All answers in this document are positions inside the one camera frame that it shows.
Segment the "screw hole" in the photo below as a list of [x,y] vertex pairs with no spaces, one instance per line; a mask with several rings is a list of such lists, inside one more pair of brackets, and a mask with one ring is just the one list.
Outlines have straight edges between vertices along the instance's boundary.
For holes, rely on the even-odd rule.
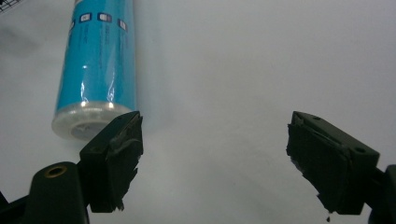
[[63,175],[67,170],[67,167],[65,166],[55,166],[47,170],[45,173],[46,178],[55,178],[60,175]]
[[357,148],[355,148],[355,150],[357,150],[359,153],[366,152],[366,150],[364,150],[364,148],[361,148],[361,147],[357,147]]

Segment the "blue cylindrical can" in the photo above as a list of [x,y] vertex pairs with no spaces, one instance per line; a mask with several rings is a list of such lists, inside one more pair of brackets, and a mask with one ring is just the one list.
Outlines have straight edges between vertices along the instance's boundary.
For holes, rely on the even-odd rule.
[[90,140],[134,110],[133,0],[76,0],[52,130]]

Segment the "white tabletop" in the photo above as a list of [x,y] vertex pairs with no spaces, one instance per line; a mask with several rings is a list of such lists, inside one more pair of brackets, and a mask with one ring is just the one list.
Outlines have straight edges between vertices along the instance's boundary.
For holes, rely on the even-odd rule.
[[[79,161],[56,136],[72,0],[0,14],[0,190]],[[396,163],[396,2],[135,0],[145,154],[125,210],[100,223],[327,223],[286,154],[293,110],[320,116]],[[367,223],[332,215],[332,223]]]

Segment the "can label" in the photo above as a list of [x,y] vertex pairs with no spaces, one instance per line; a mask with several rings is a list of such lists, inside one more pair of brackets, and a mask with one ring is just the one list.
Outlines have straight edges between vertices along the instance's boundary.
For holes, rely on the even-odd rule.
[[56,110],[81,102],[136,110],[132,0],[76,1]]

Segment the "white can base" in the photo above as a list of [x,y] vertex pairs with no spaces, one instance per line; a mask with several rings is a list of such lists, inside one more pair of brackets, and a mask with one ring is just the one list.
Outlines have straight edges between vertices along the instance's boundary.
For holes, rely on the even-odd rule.
[[109,102],[82,102],[56,112],[52,130],[62,138],[89,141],[119,115],[132,110]]

